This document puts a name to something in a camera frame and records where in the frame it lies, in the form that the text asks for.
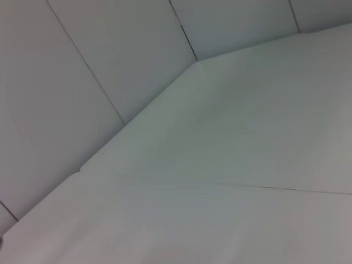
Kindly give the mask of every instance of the white wall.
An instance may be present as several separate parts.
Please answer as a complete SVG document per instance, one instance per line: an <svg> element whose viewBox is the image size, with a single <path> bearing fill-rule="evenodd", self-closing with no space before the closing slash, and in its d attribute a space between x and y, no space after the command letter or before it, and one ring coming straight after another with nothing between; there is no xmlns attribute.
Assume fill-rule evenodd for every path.
<svg viewBox="0 0 352 264"><path fill-rule="evenodd" d="M171 0L198 59L298 33L288 0Z"/></svg>
<svg viewBox="0 0 352 264"><path fill-rule="evenodd" d="M291 0L302 33L352 23L351 0Z"/></svg>
<svg viewBox="0 0 352 264"><path fill-rule="evenodd" d="M164 0L3 0L0 36L0 201L17 218L195 61Z"/></svg>
<svg viewBox="0 0 352 264"><path fill-rule="evenodd" d="M21 218L123 123L45 0L0 1L0 200Z"/></svg>
<svg viewBox="0 0 352 264"><path fill-rule="evenodd" d="M15 218L0 205L0 236L3 235L11 226L16 224Z"/></svg>
<svg viewBox="0 0 352 264"><path fill-rule="evenodd" d="M127 123L195 57L168 0L49 0Z"/></svg>

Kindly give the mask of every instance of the white surface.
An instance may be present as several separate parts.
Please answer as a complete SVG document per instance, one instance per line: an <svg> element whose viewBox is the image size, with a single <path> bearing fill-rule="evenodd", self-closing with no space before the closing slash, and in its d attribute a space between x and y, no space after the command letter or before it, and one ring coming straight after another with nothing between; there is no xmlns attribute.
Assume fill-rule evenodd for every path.
<svg viewBox="0 0 352 264"><path fill-rule="evenodd" d="M167 0L49 0L127 123L194 55Z"/></svg>
<svg viewBox="0 0 352 264"><path fill-rule="evenodd" d="M123 123L44 0L0 3L0 200L22 217Z"/></svg>
<svg viewBox="0 0 352 264"><path fill-rule="evenodd" d="M315 32L352 22L351 0L291 0L301 32Z"/></svg>
<svg viewBox="0 0 352 264"><path fill-rule="evenodd" d="M352 197L76 174L4 236L1 264L346 264Z"/></svg>
<svg viewBox="0 0 352 264"><path fill-rule="evenodd" d="M9 230L14 224L16 224L16 220L2 205L0 205L0 236Z"/></svg>
<svg viewBox="0 0 352 264"><path fill-rule="evenodd" d="M298 33L288 0L171 0L198 59Z"/></svg>
<svg viewBox="0 0 352 264"><path fill-rule="evenodd" d="M352 193L352 24L194 64L82 172Z"/></svg>

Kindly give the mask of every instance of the white plastic panel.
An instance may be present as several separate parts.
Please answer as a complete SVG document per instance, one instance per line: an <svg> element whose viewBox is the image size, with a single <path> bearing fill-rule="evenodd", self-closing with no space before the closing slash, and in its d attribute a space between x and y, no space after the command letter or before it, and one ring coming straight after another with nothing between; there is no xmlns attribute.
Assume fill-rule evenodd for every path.
<svg viewBox="0 0 352 264"><path fill-rule="evenodd" d="M2 205L0 205L0 236L5 234L5 232L14 224L16 224L16 220Z"/></svg>
<svg viewBox="0 0 352 264"><path fill-rule="evenodd" d="M21 218L123 123L45 1L1 1L0 36L0 200Z"/></svg>
<svg viewBox="0 0 352 264"><path fill-rule="evenodd" d="M352 196L79 173L4 236L1 264L347 264Z"/></svg>
<svg viewBox="0 0 352 264"><path fill-rule="evenodd" d="M349 24L196 63L80 171L352 193L351 54Z"/></svg>
<svg viewBox="0 0 352 264"><path fill-rule="evenodd" d="M352 23L351 0L291 0L291 2L302 33Z"/></svg>
<svg viewBox="0 0 352 264"><path fill-rule="evenodd" d="M195 62L167 0L49 0L127 123Z"/></svg>
<svg viewBox="0 0 352 264"><path fill-rule="evenodd" d="M171 0L198 59L298 33L288 0Z"/></svg>

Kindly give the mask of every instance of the panel seam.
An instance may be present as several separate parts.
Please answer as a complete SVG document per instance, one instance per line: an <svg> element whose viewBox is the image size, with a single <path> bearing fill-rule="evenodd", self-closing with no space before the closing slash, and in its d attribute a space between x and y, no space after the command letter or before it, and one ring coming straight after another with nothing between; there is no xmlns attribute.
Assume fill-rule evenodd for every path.
<svg viewBox="0 0 352 264"><path fill-rule="evenodd" d="M297 27L298 33L301 33L301 30L300 30L300 28L299 28L298 21L297 21L297 18L296 18L296 14L295 14L295 11L294 11L294 9L293 9L291 0L288 0L288 3L289 3L290 8L291 8L291 12L292 12L292 15L293 15L293 19L295 20L295 23L296 23L296 27Z"/></svg>
<svg viewBox="0 0 352 264"><path fill-rule="evenodd" d="M174 12L174 14L175 14L177 20L178 20L178 23L179 23L180 26L181 26L181 29L182 29L182 31L183 31L183 34L185 35L185 37L186 37L186 39L187 39L188 45L191 47L191 50L192 50L192 52L193 52L194 57L196 58L197 61L199 61L198 58L197 58L196 53L194 52L194 49L193 49L193 47L192 47L191 42L190 42L189 39L188 39L188 36L187 36L187 34L186 34L186 31L185 31L185 29L183 28L182 23L181 23L181 21L180 21L178 15L177 15L177 13L176 13L176 10L175 10L174 6L173 6L172 3L171 3L171 0L169 0L169 3L170 3L170 5L171 5L171 8L172 8L172 10L173 10L173 12Z"/></svg>
<svg viewBox="0 0 352 264"><path fill-rule="evenodd" d="M162 183L171 183L171 184L209 184L212 186L228 186L235 188L264 188L264 189L273 189L273 190L288 190L288 191L300 191L305 193L317 193L317 194L334 194L334 195L348 195L352 196L352 192L343 192L343 191L324 191L324 190L309 190L309 189L299 189L299 188L285 188L277 186L263 186L255 184L245 184L245 183L226 183L221 181L195 181L195 180L179 180L179 181L163 181Z"/></svg>
<svg viewBox="0 0 352 264"><path fill-rule="evenodd" d="M107 95L107 93L105 92L103 86L101 85L101 83L99 82L97 76L94 74L93 70L90 68L88 62L85 60L85 58L83 57L82 53L79 51L76 43L73 41L73 39L71 38L70 34L68 34L66 28L64 27L64 25L62 24L60 18L58 17L58 15L55 13L54 9L52 8L51 4L49 3L48 0L45 0L45 2L48 4L51 12L54 14L55 18L57 19L57 21L59 22L61 28L64 30L64 32L66 33L66 35L68 36L68 38L70 39L70 42L72 43L72 45L74 46L74 48L76 49L76 51L78 52L79 56L81 57L81 59L83 60L84 64L87 66L89 72L91 73L91 75L93 76L93 78L95 79L95 81L98 83L98 86L100 87L100 89L103 91L103 93L105 94L105 96L107 97L107 99L109 100L110 104L112 105L112 107L114 108L114 110L116 111L118 117L121 119L122 123L124 126L126 126L125 121L123 120L122 116L120 115L120 113L117 111L115 105L113 104L113 102L111 101L111 99L109 98L109 96Z"/></svg>
<svg viewBox="0 0 352 264"><path fill-rule="evenodd" d="M0 200L0 205L2 205L2 207L4 207L4 209L18 222L18 218L14 215L13 212L11 212L10 208L7 207L1 200Z"/></svg>

